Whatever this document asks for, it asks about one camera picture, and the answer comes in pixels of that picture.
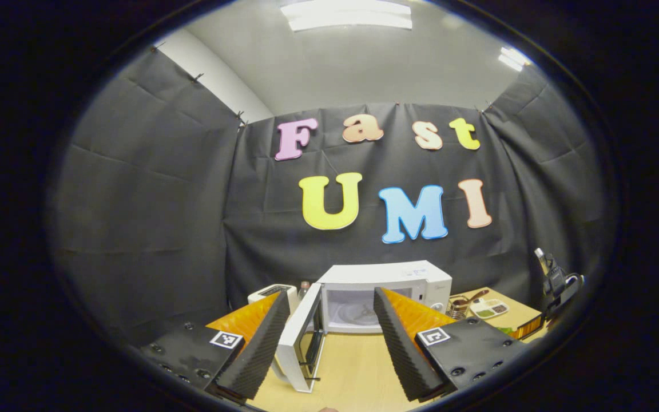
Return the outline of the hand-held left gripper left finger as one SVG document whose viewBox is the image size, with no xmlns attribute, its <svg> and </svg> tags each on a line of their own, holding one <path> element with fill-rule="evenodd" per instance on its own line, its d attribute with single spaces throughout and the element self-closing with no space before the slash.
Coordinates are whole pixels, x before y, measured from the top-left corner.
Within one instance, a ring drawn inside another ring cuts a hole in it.
<svg viewBox="0 0 659 412">
<path fill-rule="evenodd" d="M 141 347 L 157 367 L 228 401 L 254 399 L 290 316 L 277 291 L 204 326 L 185 324 Z"/>
</svg>

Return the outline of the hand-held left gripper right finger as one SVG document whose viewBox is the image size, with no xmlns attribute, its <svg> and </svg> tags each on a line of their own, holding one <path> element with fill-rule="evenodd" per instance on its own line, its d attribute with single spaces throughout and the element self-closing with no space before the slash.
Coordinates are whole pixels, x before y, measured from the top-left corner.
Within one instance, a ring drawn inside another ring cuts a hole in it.
<svg viewBox="0 0 659 412">
<path fill-rule="evenodd" d="M 387 288 L 374 289 L 373 308 L 408 401 L 429 401 L 484 381 L 527 348 L 477 316 L 453 320 Z"/>
</svg>

